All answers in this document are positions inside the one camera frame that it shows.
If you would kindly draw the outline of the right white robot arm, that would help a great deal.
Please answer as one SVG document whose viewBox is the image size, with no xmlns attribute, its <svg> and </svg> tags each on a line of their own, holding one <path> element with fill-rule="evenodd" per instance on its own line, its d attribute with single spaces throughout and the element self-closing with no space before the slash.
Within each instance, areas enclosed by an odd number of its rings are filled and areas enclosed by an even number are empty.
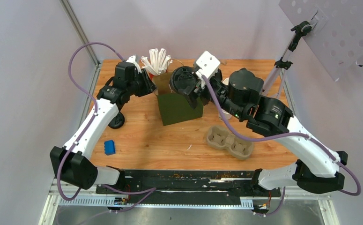
<svg viewBox="0 0 363 225">
<path fill-rule="evenodd" d="M 348 154 L 333 151 L 317 140 L 282 101 L 262 94 L 263 80 L 242 68 L 233 72 L 228 84 L 222 82 L 222 72 L 216 69 L 209 77 L 198 75 L 191 67 L 181 67 L 172 73 L 170 87 L 195 108 L 197 100 L 214 103 L 221 117 L 225 114 L 246 122 L 246 127 L 258 134 L 247 137 L 236 131 L 228 120 L 225 126 L 237 138 L 248 142 L 274 140 L 297 156 L 297 161 L 278 169 L 257 169 L 250 182 L 255 195 L 263 195 L 278 187 L 298 186 L 314 193 L 344 192 Z"/>
</svg>

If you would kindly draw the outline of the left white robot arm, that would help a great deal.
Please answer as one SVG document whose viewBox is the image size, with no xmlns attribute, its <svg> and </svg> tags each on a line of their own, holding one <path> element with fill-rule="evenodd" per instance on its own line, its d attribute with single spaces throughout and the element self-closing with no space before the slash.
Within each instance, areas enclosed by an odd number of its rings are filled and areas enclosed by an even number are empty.
<svg viewBox="0 0 363 225">
<path fill-rule="evenodd" d="M 95 166 L 90 158 L 102 133 L 130 97 L 142 97 L 155 89 L 145 69 L 131 62 L 118 63 L 114 76 L 99 90 L 92 110 L 76 133 L 62 147 L 51 150 L 56 178 L 85 190 L 106 184 L 112 192 L 122 193 L 126 188 L 122 172 L 110 166 Z"/>
</svg>

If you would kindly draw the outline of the green paper bag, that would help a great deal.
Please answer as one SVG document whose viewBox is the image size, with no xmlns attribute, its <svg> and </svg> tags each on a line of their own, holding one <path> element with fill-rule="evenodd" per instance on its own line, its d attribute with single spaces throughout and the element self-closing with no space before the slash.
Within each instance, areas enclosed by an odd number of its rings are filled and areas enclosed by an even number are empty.
<svg viewBox="0 0 363 225">
<path fill-rule="evenodd" d="M 170 76 L 175 69 L 181 66 L 189 65 L 180 61 L 173 62 L 169 65 L 167 72 L 156 76 L 153 81 L 156 85 L 155 95 L 163 126 L 199 119 L 203 116 L 203 104 L 201 101 L 198 101 L 197 107 L 192 109 L 182 95 L 170 89 Z"/>
</svg>

